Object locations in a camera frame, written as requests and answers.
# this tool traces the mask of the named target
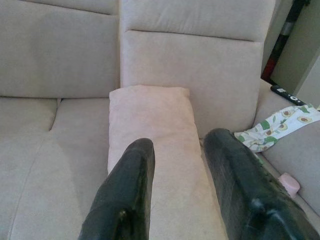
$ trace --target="pink object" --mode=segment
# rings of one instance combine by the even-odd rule
[[[300,184],[295,180],[292,176],[290,176],[288,173],[282,174],[278,180],[280,183],[284,186],[285,190],[288,192],[288,194],[295,198],[297,195],[297,192],[300,189]]]

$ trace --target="black remote control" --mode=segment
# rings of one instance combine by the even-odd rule
[[[293,103],[295,105],[298,105],[298,106],[305,105],[305,103],[303,101],[301,101],[297,97],[289,94],[286,90],[284,90],[283,88],[281,88],[278,85],[271,86],[271,91],[280,95],[281,97],[287,99],[288,101],[290,101],[291,103]]]

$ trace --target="red object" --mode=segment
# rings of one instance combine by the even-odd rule
[[[270,57],[268,62],[265,65],[265,68],[263,70],[263,73],[261,75],[261,78],[265,81],[269,81],[271,74],[273,73],[275,66],[276,66],[277,61],[273,58]]]

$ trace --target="cloth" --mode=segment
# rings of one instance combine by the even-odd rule
[[[311,104],[289,106],[249,130],[235,132],[234,136],[254,153],[259,153],[276,144],[280,138],[319,120],[320,112]]]

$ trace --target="sofa cushion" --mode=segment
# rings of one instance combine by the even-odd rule
[[[117,15],[117,0],[24,0],[28,2],[60,6],[70,9],[84,10],[94,13]]]
[[[0,239],[76,239],[108,173],[109,99],[65,99],[56,116],[55,99],[5,100],[14,104],[0,126],[12,119],[13,133],[0,132]]]
[[[10,235],[26,179],[56,109],[56,99],[0,97],[0,239]]]
[[[0,0],[0,23],[0,96],[99,98],[115,89],[117,16]]]
[[[261,154],[256,155],[263,162],[263,167],[275,178],[280,177],[280,173],[271,165],[271,163]],[[293,199],[305,212],[308,220],[313,225],[314,229],[320,234],[320,216],[309,206],[309,204],[299,195]]]
[[[128,31],[123,36],[123,87],[190,89],[201,138],[214,128],[240,132],[251,127],[259,92],[261,43],[161,32]]]
[[[56,99],[0,97],[0,139],[4,135],[45,133],[57,111]]]
[[[123,29],[264,42],[275,0],[122,0]]]
[[[255,123],[273,112],[292,105],[270,90],[270,84],[261,82]],[[320,122],[304,126],[280,139],[263,155],[281,174],[289,173],[300,183],[299,194],[320,215]]]
[[[109,171],[132,141],[153,141],[150,239],[226,239],[201,158],[188,90],[155,86],[115,90],[110,93],[109,122]]]

